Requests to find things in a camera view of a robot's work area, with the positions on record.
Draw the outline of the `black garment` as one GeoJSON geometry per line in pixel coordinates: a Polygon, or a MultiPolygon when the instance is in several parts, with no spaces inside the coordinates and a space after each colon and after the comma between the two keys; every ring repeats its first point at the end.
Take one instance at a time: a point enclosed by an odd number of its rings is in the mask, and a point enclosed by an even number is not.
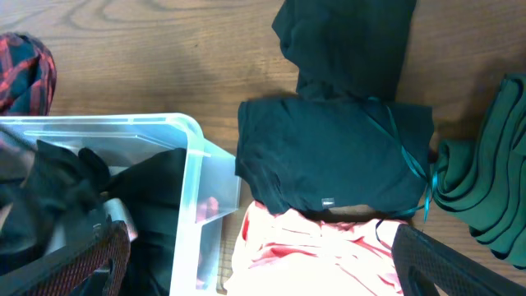
{"type": "Polygon", "coordinates": [[[35,151],[1,149],[1,272],[6,274],[48,253],[62,229],[66,243],[90,235],[120,200],[136,227],[121,295],[166,295],[187,153],[167,150],[112,175],[89,148],[78,153],[38,141],[35,151]]]}
{"type": "Polygon", "coordinates": [[[416,0],[286,0],[272,28],[308,99],[396,96],[416,0]]]}

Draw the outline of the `red navy plaid shirt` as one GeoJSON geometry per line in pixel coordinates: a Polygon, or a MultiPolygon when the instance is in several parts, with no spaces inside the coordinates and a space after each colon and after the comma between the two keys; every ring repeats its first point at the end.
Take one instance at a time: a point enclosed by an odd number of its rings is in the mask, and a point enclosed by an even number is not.
{"type": "Polygon", "coordinates": [[[50,50],[31,35],[1,35],[1,115],[46,116],[57,69],[50,50]]]}

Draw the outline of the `green folded garment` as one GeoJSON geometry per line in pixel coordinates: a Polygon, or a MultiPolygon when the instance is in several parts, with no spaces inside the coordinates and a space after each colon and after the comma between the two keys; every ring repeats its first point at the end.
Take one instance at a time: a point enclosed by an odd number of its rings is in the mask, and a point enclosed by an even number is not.
{"type": "Polygon", "coordinates": [[[435,202],[499,260],[525,267],[525,76],[509,74],[476,141],[438,146],[435,202]]]}

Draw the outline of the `pink crumpled garment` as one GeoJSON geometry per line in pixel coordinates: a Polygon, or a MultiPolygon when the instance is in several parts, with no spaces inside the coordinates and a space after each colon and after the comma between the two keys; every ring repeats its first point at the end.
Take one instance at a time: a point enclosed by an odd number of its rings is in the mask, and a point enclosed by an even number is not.
{"type": "Polygon", "coordinates": [[[391,248],[400,220],[326,223],[258,201],[243,217],[224,287],[239,296],[402,296],[391,248]]]}

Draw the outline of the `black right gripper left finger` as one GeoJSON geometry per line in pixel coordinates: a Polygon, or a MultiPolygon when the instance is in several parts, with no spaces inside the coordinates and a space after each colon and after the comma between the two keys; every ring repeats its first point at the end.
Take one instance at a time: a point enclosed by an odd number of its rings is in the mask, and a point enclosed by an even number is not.
{"type": "Polygon", "coordinates": [[[131,242],[122,221],[107,221],[87,238],[1,277],[2,295],[119,294],[131,242]]]}

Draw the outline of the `black folded garment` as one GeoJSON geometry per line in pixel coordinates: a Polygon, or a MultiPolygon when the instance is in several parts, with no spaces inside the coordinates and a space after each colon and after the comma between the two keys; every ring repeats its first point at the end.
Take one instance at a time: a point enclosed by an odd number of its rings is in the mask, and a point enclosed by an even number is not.
{"type": "Polygon", "coordinates": [[[396,96],[416,0],[286,0],[272,28],[308,99],[396,96]]]}

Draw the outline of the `clear plastic storage bin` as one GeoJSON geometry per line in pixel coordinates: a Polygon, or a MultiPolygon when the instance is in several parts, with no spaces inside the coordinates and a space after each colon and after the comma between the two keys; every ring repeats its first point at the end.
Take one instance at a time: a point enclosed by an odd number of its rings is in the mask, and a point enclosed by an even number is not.
{"type": "Polygon", "coordinates": [[[215,295],[223,218],[239,208],[241,180],[235,158],[204,138],[198,122],[183,113],[105,116],[3,117],[30,144],[37,140],[72,151],[88,147],[119,173],[160,152],[184,148],[174,244],[171,295],[215,295]]]}

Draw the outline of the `dark teal folded shirt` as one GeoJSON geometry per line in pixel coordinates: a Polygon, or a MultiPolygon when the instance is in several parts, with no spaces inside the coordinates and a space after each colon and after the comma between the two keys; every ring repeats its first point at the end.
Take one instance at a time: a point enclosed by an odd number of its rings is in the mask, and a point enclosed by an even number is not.
{"type": "Polygon", "coordinates": [[[431,108],[377,100],[250,100],[238,109],[236,174],[270,213],[415,208],[427,186],[431,108]]]}

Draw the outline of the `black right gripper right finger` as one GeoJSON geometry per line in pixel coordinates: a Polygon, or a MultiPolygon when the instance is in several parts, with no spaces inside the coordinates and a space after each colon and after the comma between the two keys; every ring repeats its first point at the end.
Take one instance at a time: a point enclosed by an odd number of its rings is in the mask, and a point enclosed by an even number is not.
{"type": "Polygon", "coordinates": [[[525,296],[525,288],[412,226],[396,231],[394,266],[405,296],[525,296]]]}

